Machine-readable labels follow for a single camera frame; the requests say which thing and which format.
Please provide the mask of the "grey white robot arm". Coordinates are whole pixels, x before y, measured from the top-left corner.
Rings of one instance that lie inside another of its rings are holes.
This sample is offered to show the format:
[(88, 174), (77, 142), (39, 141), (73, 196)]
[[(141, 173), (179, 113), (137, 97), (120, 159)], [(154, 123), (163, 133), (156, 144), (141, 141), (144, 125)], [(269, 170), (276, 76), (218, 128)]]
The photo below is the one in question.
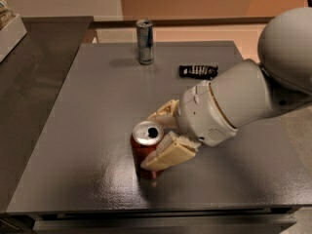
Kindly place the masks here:
[(149, 119), (170, 132), (140, 166), (163, 171), (217, 146), (250, 122), (283, 115), (311, 103), (312, 8), (286, 11), (259, 36), (259, 61), (246, 59), (165, 103)]

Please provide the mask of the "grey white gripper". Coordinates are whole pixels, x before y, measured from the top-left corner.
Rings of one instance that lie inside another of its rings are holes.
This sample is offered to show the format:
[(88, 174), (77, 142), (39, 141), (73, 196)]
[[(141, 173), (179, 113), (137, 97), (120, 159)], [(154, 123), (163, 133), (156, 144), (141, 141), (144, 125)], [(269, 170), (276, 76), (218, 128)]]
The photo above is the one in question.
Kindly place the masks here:
[(164, 129), (177, 129), (178, 125), (188, 135), (169, 132), (163, 137), (156, 149), (140, 163), (143, 169), (153, 172), (192, 159), (202, 143), (217, 146), (238, 132), (218, 106), (209, 81), (201, 81), (188, 89), (179, 100), (166, 102), (147, 119)]

